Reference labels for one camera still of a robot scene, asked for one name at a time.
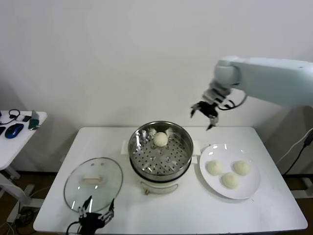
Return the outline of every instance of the white table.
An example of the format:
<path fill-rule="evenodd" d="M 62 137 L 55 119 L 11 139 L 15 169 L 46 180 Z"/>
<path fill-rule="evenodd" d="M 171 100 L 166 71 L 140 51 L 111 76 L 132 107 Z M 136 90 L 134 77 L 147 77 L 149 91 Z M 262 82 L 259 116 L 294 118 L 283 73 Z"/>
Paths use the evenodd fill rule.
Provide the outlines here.
<path fill-rule="evenodd" d="M 31 111 L 21 111 L 21 115 L 31 116 Z M 8 111 L 1 111 L 1 122 L 7 123 L 11 119 L 9 118 Z M 45 112 L 37 112 L 39 115 L 39 124 L 42 124 L 47 118 L 47 113 Z M 4 136 L 6 129 L 15 124 L 15 123 L 23 123 L 24 128 L 21 132 L 13 139 L 7 139 Z M 0 170 L 5 170 L 11 175 L 11 179 L 18 179 L 20 175 L 10 167 L 10 164 L 15 159 L 17 154 L 21 151 L 21 149 L 27 144 L 28 140 L 33 136 L 36 130 L 30 131 L 28 129 L 29 122 L 22 121 L 13 121 L 6 125 L 0 125 L 6 127 L 5 131 L 0 135 L 0 149 L 1 149 L 1 157 L 0 157 Z M 21 201 L 21 207 L 40 207 L 42 201 L 39 199 L 30 199 L 28 196 L 32 192 L 34 185 L 28 185 L 26 189 L 23 191 L 22 189 L 15 187 L 14 184 L 10 181 L 10 179 L 5 178 L 2 174 L 0 174 L 0 187 L 3 190 L 0 192 L 0 197 L 3 195 L 4 191 L 10 193 L 17 200 Z M 10 213 L 7 222 L 14 222 L 16 217 L 16 211 L 18 210 L 18 204 L 15 205 L 14 209 Z"/>
<path fill-rule="evenodd" d="M 254 158 L 261 174 L 258 191 L 246 200 L 219 196 L 203 181 L 198 165 L 191 165 L 173 193 L 144 195 L 127 156 L 124 140 L 136 128 L 82 128 L 70 148 L 34 222 L 41 232 L 64 233 L 78 220 L 64 202 L 69 174 L 82 162 L 98 157 L 116 160 L 124 182 L 115 200 L 115 216 L 98 234 L 227 234 L 305 229 L 308 223 L 272 158 L 251 127 L 186 128 L 201 146 L 235 143 Z M 70 232 L 76 232 L 78 225 Z"/>

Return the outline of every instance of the white plate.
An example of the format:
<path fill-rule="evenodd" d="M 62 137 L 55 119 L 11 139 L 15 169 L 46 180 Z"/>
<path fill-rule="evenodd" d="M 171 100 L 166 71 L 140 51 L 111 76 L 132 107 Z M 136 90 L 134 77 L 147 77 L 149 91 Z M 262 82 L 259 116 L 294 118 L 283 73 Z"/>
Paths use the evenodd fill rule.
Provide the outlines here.
<path fill-rule="evenodd" d="M 223 174 L 211 175 L 206 168 L 209 161 L 217 160 L 223 165 Z M 243 160 L 250 164 L 251 172 L 247 176 L 239 176 L 240 183 L 236 189 L 226 188 L 221 177 L 228 172 L 234 172 L 233 164 Z M 247 153 L 234 144 L 214 144 L 207 147 L 200 156 L 200 171 L 205 181 L 219 194 L 232 199 L 246 199 L 258 189 L 261 181 L 260 172 Z"/>

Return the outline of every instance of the computer mouse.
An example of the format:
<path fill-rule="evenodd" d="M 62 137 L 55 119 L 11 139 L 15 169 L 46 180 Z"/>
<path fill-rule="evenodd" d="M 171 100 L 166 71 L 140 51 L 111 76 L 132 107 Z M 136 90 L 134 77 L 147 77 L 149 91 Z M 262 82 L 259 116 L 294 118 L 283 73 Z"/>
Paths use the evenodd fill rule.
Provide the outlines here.
<path fill-rule="evenodd" d="M 24 124 L 15 123 L 12 126 L 9 126 L 8 129 L 6 129 L 4 135 L 8 139 L 12 139 L 12 138 L 16 137 L 23 128 L 24 128 Z"/>

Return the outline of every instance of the glass lid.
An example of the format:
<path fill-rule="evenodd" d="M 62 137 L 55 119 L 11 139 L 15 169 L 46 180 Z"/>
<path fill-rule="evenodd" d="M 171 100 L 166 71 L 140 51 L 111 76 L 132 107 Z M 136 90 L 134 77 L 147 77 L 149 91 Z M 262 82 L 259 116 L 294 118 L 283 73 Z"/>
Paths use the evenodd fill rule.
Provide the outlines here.
<path fill-rule="evenodd" d="M 123 183 L 119 164 L 109 158 L 90 159 L 68 177 L 64 186 L 64 199 L 72 210 L 78 212 L 84 202 L 92 196 L 87 212 L 97 212 L 112 202 Z"/>

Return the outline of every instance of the steamed bun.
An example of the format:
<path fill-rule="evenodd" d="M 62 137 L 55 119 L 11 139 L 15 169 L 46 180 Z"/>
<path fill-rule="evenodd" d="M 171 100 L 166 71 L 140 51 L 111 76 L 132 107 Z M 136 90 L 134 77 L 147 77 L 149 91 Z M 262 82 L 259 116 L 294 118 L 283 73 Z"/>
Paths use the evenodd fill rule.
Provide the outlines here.
<path fill-rule="evenodd" d="M 206 165 L 207 171 L 211 175 L 221 175 L 223 173 L 223 165 L 216 160 L 209 161 Z"/>
<path fill-rule="evenodd" d="M 240 175 L 248 175 L 251 172 L 249 163 L 245 161 L 237 161 L 234 164 L 234 171 Z"/>
<path fill-rule="evenodd" d="M 239 185 L 239 177 L 233 172 L 228 172 L 222 176 L 222 183 L 229 189 L 235 189 Z"/>
<path fill-rule="evenodd" d="M 155 137 L 153 138 L 153 143 L 157 147 L 164 147 L 167 145 L 168 137 L 164 132 L 157 132 Z"/>

